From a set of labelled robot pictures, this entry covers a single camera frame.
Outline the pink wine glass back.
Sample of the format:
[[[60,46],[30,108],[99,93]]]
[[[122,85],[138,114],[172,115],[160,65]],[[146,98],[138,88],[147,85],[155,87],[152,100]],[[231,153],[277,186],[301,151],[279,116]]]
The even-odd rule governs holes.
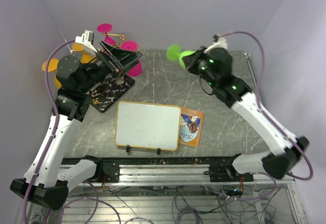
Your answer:
[[[112,25],[109,23],[102,23],[97,27],[97,31],[105,35],[105,43],[109,45],[116,45],[116,41],[108,35],[111,30]]]

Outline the pink wine glass front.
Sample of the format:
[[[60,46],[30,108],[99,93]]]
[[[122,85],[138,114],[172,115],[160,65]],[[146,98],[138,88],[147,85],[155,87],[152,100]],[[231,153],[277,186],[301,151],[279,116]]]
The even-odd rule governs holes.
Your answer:
[[[129,50],[129,51],[138,51],[139,45],[135,41],[125,41],[121,44],[121,49]],[[127,65],[132,59],[135,58],[135,55],[129,55],[126,59],[124,59],[121,63],[125,66]],[[139,63],[136,64],[132,69],[127,72],[127,75],[130,77],[137,77],[140,76],[143,72],[142,64],[140,60]]]

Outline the green wine glass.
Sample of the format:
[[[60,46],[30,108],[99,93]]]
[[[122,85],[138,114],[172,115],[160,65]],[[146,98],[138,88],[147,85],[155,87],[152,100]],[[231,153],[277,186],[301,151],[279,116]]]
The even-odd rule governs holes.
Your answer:
[[[181,47],[178,44],[173,44],[170,45],[167,49],[167,59],[169,61],[178,61],[179,65],[183,68],[186,69],[187,66],[185,65],[183,58],[189,55],[194,54],[195,51],[193,50],[185,50],[181,51]]]

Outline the pink wine glass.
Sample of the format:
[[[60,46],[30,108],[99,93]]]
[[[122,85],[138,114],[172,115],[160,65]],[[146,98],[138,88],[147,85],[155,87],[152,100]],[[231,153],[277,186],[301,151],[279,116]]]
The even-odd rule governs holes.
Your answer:
[[[139,45],[135,41],[125,41],[121,44],[121,49],[129,50],[129,51],[138,51]],[[126,59],[124,59],[121,63],[125,66],[127,65],[132,59],[135,58],[135,55],[129,55]],[[142,64],[140,60],[139,63],[136,64],[132,69],[127,72],[127,75],[130,77],[137,77],[140,76],[143,72]]]
[[[105,43],[109,45],[116,45],[116,41],[108,35],[111,30],[112,25],[109,23],[102,23],[97,27],[97,31],[105,35]]]

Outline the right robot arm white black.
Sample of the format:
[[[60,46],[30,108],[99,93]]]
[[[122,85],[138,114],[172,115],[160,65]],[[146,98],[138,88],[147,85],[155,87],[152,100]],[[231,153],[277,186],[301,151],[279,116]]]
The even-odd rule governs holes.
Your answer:
[[[266,173],[282,179],[299,162],[309,145],[306,137],[297,137],[258,104],[251,87],[232,73],[233,58],[229,52],[217,47],[205,53],[187,50],[179,55],[179,63],[189,73],[199,76],[212,88],[212,94],[243,117],[268,145],[269,150],[256,154],[238,154],[231,165],[225,167],[225,177],[236,181],[246,173]]]

